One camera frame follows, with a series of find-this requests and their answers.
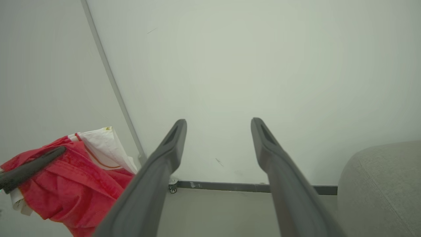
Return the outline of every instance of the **dark baseboard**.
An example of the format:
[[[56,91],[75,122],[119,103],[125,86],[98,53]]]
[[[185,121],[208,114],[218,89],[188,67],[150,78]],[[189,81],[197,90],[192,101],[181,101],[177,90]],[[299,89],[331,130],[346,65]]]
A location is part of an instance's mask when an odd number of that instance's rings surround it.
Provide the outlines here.
[[[243,191],[270,193],[269,184],[248,184],[248,183],[210,183],[179,181],[177,187],[185,189],[207,189],[223,191]],[[313,186],[319,195],[338,195],[337,186]]]

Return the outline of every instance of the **black handle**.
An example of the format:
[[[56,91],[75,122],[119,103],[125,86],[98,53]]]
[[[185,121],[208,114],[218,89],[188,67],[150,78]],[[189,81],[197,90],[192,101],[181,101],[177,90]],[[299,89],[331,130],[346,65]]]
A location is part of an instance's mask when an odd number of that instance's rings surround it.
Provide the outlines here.
[[[49,163],[61,156],[66,151],[66,147],[60,146],[53,149],[33,161],[25,163],[13,170],[7,171],[0,175],[0,189],[9,194],[11,191],[19,187],[25,181],[30,179],[38,171],[45,168]]]

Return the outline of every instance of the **orange stripe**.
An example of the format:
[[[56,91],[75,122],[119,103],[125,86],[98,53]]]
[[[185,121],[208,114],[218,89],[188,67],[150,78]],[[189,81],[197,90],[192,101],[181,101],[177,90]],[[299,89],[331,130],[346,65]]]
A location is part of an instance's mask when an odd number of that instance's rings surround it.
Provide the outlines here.
[[[79,135],[77,134],[77,133],[75,133],[75,136],[77,137],[77,139],[81,142],[82,141],[82,139],[79,137]],[[92,151],[90,151],[88,148],[87,148],[87,146],[85,145],[85,149],[87,150],[87,152],[100,164],[100,165],[102,165],[102,166],[105,166],[105,167],[107,167],[107,168],[110,168],[110,169],[115,169],[115,168],[119,168],[119,167],[121,167],[121,166],[116,166],[116,167],[111,167],[111,166],[108,166],[108,165],[104,165],[103,163],[101,163],[99,160],[98,160],[98,158],[92,153]]]

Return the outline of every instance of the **fabric pile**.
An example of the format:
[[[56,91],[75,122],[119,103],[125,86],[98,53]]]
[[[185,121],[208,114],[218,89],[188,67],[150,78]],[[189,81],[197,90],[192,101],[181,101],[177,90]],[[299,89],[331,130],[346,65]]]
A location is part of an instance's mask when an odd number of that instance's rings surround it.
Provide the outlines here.
[[[12,170],[59,146],[67,148],[61,157],[11,192],[13,207],[62,222],[76,237],[91,236],[138,169],[112,127],[59,138],[0,167]]]

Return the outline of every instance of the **white cloth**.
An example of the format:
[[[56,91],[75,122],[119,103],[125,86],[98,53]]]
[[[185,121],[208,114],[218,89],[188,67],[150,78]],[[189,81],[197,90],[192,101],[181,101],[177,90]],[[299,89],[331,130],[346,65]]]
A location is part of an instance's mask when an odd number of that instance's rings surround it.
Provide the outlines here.
[[[124,168],[136,174],[138,168],[133,158],[126,154],[117,133],[112,127],[105,127],[89,132],[78,132],[67,136],[71,141],[79,139],[85,144],[85,149],[92,162],[103,170],[116,170]],[[26,205],[19,189],[10,192],[13,209],[21,211],[24,215],[31,215],[32,209]]]

